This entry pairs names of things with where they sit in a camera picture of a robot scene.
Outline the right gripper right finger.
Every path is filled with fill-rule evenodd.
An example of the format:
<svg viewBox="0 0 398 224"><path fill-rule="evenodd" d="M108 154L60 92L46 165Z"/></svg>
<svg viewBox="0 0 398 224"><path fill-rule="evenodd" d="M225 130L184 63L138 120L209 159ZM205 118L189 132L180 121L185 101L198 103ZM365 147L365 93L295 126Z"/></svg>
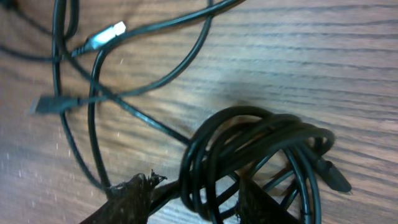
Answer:
<svg viewBox="0 0 398 224"><path fill-rule="evenodd" d="M299 221L284 210L253 180L239 181L236 214L241 224L298 224Z"/></svg>

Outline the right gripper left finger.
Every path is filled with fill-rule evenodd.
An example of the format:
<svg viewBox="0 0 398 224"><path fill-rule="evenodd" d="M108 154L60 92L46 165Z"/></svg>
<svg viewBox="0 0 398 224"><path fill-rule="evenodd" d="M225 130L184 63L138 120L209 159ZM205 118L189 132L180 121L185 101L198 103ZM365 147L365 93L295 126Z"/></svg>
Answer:
<svg viewBox="0 0 398 224"><path fill-rule="evenodd" d="M149 176L138 173L111 187L110 199L80 224L146 224L178 191L177 181L160 185L165 179L155 172Z"/></svg>

